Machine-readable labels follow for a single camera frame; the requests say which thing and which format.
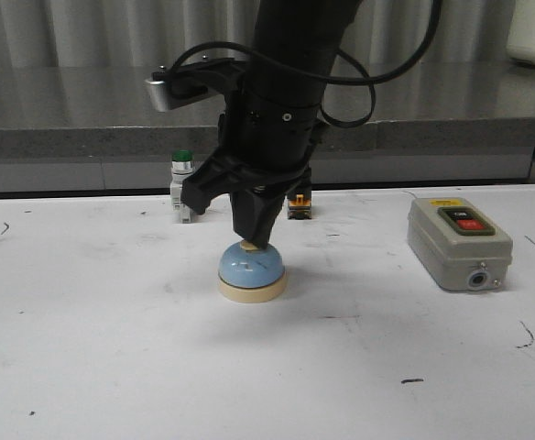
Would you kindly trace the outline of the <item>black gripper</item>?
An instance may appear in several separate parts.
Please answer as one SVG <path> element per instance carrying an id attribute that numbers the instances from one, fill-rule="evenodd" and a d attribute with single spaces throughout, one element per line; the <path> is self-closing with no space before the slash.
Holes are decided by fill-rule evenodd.
<path id="1" fill-rule="evenodd" d="M 287 94 L 264 97 L 249 87 L 225 103 L 219 147 L 183 182 L 181 201 L 202 215 L 215 197 L 230 193 L 234 231 L 266 248 L 285 193 L 313 152 L 320 105 Z"/>

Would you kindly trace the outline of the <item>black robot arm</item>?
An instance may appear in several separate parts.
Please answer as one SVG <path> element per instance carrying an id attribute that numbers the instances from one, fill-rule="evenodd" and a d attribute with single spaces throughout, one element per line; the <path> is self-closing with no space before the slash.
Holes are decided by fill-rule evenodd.
<path id="1" fill-rule="evenodd" d="M 181 200 L 201 215 L 227 193 L 234 231 L 268 245 L 287 192 L 314 150 L 311 140 L 325 85 L 302 72 L 330 74 L 357 1 L 263 1 L 253 49 L 229 94 L 219 145 L 183 183 Z"/>

